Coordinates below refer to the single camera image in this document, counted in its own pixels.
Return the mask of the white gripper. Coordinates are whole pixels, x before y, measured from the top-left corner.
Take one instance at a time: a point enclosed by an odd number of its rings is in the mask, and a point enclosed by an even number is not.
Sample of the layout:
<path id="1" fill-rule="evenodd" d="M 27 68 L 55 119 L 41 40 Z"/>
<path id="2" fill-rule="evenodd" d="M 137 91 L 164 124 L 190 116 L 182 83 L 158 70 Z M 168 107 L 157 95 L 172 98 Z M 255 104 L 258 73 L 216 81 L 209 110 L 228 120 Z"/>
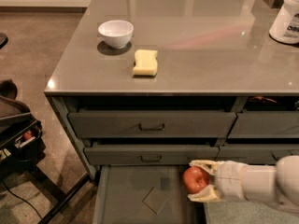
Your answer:
<path id="1" fill-rule="evenodd" d="M 195 194 L 189 194 L 191 202 L 217 203 L 244 202 L 243 174 L 247 167 L 245 163 L 235 161 L 193 160 L 191 167 L 199 167 L 214 175 L 214 185 L 207 185 Z"/>

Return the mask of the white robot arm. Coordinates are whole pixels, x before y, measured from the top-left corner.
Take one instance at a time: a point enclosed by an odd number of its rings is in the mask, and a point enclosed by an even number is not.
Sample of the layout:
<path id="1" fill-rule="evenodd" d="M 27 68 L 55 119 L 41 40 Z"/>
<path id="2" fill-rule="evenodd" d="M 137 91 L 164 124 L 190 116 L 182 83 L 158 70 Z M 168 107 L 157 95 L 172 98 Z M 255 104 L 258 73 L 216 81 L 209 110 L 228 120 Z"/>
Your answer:
<path id="1" fill-rule="evenodd" d="M 299 157 L 287 156 L 274 166 L 236 161 L 195 160 L 183 174 L 192 202 L 252 202 L 299 215 Z"/>

